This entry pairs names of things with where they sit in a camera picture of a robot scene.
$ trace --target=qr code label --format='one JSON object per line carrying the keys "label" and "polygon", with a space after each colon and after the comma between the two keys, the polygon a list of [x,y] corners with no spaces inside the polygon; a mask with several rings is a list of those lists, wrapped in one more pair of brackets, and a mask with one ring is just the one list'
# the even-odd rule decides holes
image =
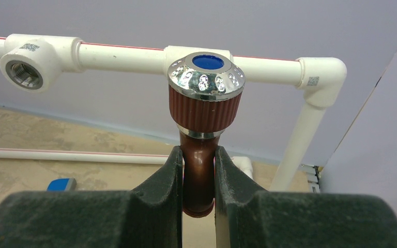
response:
{"label": "qr code label", "polygon": [[27,49],[27,50],[30,50],[32,52],[34,52],[38,48],[39,48],[38,45],[34,45],[34,44],[30,44],[30,43],[26,43],[26,44],[24,44],[23,46],[20,47],[20,49]]}
{"label": "qr code label", "polygon": [[318,76],[311,76],[308,79],[307,86],[316,86],[318,82],[319,82],[319,77]]}

